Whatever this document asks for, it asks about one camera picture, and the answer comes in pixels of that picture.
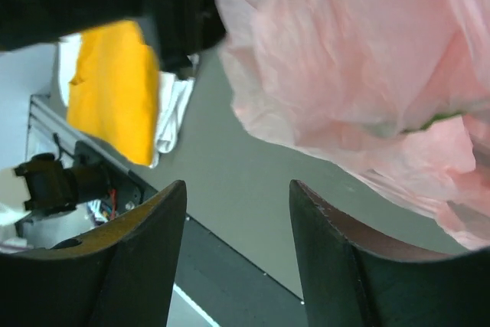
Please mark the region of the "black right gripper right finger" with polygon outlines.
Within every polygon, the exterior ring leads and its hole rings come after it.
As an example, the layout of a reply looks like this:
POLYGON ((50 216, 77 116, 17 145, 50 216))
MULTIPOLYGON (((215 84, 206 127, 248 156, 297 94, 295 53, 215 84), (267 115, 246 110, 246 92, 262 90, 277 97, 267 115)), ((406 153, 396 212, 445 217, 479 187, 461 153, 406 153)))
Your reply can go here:
POLYGON ((311 326, 487 326, 489 250, 448 255, 396 240, 300 181, 289 210, 311 326))

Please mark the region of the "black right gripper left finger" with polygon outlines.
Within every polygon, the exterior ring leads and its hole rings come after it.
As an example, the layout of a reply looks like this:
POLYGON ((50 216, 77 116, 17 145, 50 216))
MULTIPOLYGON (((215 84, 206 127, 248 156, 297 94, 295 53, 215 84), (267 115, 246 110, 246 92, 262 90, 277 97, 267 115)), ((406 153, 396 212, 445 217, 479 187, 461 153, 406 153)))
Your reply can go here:
POLYGON ((164 326, 187 188, 164 190, 51 249, 1 255, 3 326, 164 326))

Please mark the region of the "pink plastic bag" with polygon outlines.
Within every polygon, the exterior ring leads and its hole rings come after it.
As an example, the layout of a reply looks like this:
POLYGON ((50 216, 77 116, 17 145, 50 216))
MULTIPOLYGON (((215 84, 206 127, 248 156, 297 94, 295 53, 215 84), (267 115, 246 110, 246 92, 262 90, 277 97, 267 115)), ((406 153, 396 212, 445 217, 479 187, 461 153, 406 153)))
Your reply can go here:
POLYGON ((243 128, 489 243, 489 0, 216 0, 243 128))

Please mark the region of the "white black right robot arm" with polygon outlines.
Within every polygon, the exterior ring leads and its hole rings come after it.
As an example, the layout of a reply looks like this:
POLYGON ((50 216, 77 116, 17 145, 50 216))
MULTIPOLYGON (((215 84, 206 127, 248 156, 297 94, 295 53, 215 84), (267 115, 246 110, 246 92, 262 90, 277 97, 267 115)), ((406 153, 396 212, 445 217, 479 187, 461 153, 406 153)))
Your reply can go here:
MULTIPOLYGON (((18 218, 111 197, 109 166, 65 168, 44 153, 1 172, 18 218)), ((164 326, 184 230, 177 181, 52 248, 1 256, 3 326, 164 326)), ((397 241, 292 181, 289 209, 310 326, 487 326, 489 251, 458 256, 397 241)))

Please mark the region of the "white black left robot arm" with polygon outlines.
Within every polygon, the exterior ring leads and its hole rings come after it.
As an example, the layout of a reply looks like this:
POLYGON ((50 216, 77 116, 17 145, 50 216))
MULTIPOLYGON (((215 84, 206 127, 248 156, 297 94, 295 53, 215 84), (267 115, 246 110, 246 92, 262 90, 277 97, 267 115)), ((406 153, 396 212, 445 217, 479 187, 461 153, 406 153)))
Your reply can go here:
POLYGON ((215 0, 1 0, 1 49, 13 51, 129 19, 163 71, 190 77, 191 55, 213 47, 225 30, 215 0))

